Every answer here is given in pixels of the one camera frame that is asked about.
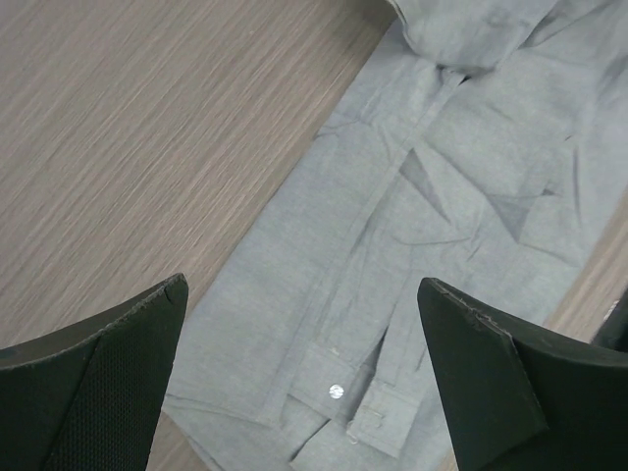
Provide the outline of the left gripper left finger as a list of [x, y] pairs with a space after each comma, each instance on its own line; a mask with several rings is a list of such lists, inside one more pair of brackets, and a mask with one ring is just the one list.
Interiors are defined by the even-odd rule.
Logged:
[[2, 469], [145, 469], [187, 300], [185, 276], [176, 274], [2, 349]]

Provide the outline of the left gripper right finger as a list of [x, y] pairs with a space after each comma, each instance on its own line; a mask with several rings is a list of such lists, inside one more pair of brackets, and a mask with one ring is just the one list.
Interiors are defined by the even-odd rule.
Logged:
[[461, 470], [623, 470], [627, 353], [499, 311], [440, 280], [418, 308]]

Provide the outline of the grey long sleeve shirt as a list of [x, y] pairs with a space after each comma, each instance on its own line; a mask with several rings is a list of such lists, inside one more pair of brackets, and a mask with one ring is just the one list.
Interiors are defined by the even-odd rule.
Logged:
[[435, 470], [416, 294], [540, 323], [627, 184], [623, 1], [397, 1], [183, 326], [170, 417], [215, 470]]

